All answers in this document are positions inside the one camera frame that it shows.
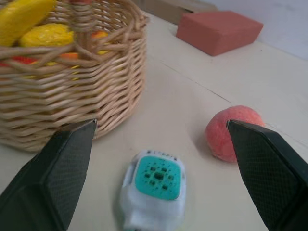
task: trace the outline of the table surface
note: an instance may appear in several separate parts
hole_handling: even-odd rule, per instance
[[[93,142],[69,231],[121,231],[124,173],[143,149],[178,156],[187,171],[179,231],[266,231],[237,165],[211,156],[204,129],[220,110],[257,110],[308,161],[308,62],[265,44],[211,57],[175,37],[177,27],[150,16],[146,87],[135,114]],[[0,146],[0,192],[32,157]]]

